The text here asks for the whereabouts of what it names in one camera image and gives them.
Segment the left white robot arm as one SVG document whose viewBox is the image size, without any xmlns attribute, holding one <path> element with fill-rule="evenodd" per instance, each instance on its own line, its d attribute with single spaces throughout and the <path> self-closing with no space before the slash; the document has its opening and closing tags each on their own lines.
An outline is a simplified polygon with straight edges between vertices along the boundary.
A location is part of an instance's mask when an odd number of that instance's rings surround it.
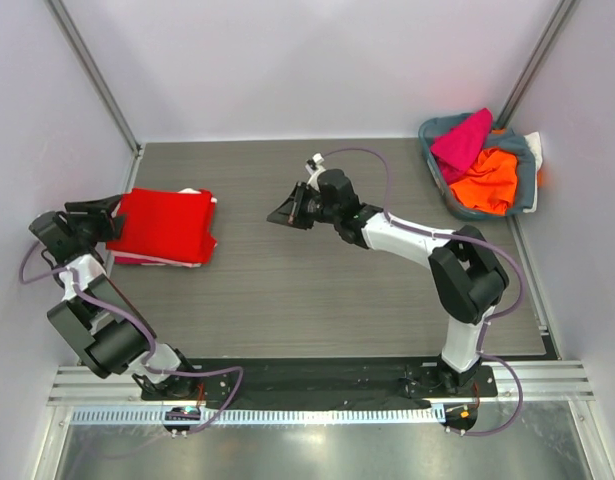
<svg viewBox="0 0 615 480">
<path fill-rule="evenodd" d="M 178 349 L 155 331 L 110 280 L 97 251 L 120 238 L 125 223 L 118 195 L 68 202 L 36 217 L 29 230 L 63 296 L 47 319 L 81 363 L 101 379 L 129 375 L 144 400 L 188 400 L 199 375 Z"/>
</svg>

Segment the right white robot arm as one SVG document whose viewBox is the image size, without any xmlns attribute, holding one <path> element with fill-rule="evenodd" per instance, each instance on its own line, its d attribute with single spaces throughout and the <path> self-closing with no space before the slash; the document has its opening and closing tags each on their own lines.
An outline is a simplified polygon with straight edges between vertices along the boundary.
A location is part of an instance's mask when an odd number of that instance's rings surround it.
<svg viewBox="0 0 615 480">
<path fill-rule="evenodd" d="M 348 244 L 394 254 L 428 268 L 449 316 L 437 366 L 439 386 L 457 396 L 473 385 L 481 365 L 485 323 L 509 285 L 508 275 L 495 253 L 484 246 L 479 230 L 428 230 L 389 218 L 381 207 L 361 201 L 340 169 L 296 183 L 267 221 L 300 230 L 328 224 Z"/>
</svg>

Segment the red t shirt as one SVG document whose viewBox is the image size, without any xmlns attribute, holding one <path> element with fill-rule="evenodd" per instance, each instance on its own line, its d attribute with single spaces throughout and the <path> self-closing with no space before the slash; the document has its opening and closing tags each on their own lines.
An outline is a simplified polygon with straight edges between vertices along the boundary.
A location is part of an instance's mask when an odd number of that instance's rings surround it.
<svg viewBox="0 0 615 480">
<path fill-rule="evenodd" d="M 135 188 L 125 194 L 116 215 L 126 220 L 119 240 L 106 243 L 111 252 L 192 263 L 200 251 L 200 194 Z"/>
</svg>

